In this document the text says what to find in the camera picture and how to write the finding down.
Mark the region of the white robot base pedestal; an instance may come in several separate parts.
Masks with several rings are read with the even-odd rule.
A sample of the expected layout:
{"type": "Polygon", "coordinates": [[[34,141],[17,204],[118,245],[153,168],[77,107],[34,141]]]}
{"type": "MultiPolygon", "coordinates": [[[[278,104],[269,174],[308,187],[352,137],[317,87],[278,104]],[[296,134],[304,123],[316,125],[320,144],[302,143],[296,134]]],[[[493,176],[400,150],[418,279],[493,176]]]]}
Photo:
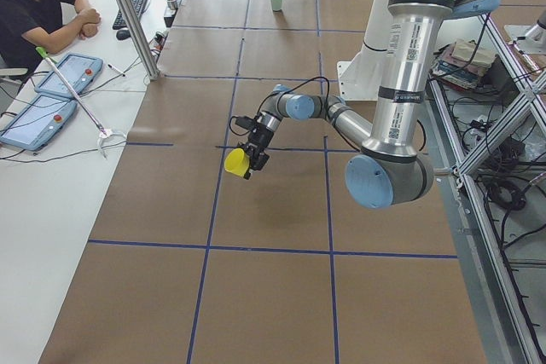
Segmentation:
{"type": "Polygon", "coordinates": [[[351,61],[337,63],[340,95],[346,101],[376,101],[386,65],[392,26],[389,0],[373,0],[363,45],[351,61]]]}

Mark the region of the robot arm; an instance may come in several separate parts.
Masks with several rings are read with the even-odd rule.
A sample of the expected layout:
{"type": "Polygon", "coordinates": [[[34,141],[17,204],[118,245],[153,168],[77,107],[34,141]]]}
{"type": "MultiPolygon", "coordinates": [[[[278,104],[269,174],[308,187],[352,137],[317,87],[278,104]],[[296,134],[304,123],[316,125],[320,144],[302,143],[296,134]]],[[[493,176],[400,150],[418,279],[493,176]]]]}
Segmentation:
{"type": "Polygon", "coordinates": [[[321,118],[359,146],[359,155],[345,170],[346,188],[358,204],[386,208],[429,191],[433,166],[415,149],[413,137],[439,29],[446,20],[489,13],[501,0],[377,1],[389,19],[380,24],[384,59],[375,66],[380,81],[373,119],[363,118],[339,97],[301,95],[276,86],[253,117],[236,119],[248,138],[226,157],[226,171],[247,179],[262,169],[267,147],[285,118],[321,118]]]}

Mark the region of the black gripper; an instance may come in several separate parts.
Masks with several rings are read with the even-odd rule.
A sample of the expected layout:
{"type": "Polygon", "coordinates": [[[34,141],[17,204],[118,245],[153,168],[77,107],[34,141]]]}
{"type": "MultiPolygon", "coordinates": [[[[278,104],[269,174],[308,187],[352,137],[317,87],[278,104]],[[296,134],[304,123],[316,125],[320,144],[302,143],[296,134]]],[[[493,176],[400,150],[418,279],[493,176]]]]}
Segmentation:
{"type": "Polygon", "coordinates": [[[244,154],[243,164],[247,167],[243,178],[249,180],[254,171],[261,171],[270,156],[265,152],[269,146],[282,119],[270,113],[259,113],[254,118],[238,116],[236,124],[247,130],[247,141],[239,142],[239,148],[244,154]]]}

